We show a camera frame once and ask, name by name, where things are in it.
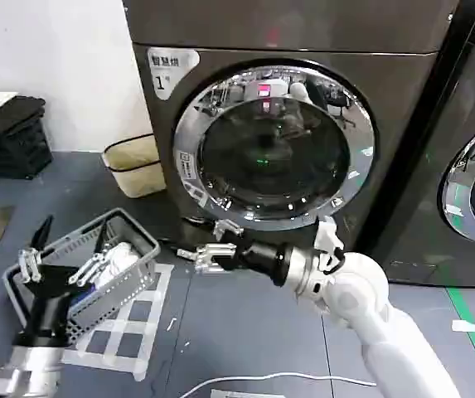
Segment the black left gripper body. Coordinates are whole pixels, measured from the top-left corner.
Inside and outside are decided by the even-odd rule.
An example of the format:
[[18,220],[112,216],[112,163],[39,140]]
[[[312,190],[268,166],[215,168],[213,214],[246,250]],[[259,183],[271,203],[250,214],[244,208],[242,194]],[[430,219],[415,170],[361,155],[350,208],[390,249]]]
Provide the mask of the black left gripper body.
[[70,276],[77,272],[75,266],[41,265],[41,280],[25,284],[33,301],[26,326],[14,337],[20,347],[68,347],[66,332],[71,300],[87,290],[69,284]]

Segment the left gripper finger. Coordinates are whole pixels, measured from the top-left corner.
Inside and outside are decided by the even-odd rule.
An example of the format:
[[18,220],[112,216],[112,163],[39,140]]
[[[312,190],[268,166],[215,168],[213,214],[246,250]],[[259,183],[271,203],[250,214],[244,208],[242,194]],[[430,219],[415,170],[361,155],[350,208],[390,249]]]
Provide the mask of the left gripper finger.
[[41,272],[39,270],[41,252],[46,246],[53,220],[54,216],[49,215],[34,232],[30,243],[18,251],[17,263],[24,284],[41,281]]
[[108,241],[107,232],[107,222],[102,222],[92,256],[68,278],[69,285],[84,287],[95,285],[98,281],[99,276],[108,266],[111,256],[112,245]]

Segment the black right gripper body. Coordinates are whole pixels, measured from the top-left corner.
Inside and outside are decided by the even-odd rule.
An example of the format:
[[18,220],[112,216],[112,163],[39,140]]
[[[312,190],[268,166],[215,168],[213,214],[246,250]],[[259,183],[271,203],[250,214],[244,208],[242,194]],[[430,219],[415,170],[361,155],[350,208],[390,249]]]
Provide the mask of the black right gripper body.
[[273,284],[284,286],[288,278],[290,258],[294,246],[289,243],[272,244],[248,237],[231,239],[235,252],[230,260],[230,269],[249,269],[268,276]]

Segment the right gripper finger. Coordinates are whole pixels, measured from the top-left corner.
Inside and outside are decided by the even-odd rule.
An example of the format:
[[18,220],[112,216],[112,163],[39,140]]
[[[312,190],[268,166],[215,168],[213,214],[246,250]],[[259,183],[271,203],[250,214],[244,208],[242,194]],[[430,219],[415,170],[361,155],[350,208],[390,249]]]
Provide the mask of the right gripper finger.
[[231,220],[211,220],[199,217],[183,217],[182,231],[191,242],[232,242],[240,239],[244,228]]
[[220,274],[237,268],[235,250],[233,244],[210,243],[194,250],[178,248],[177,256],[192,262],[197,274]]

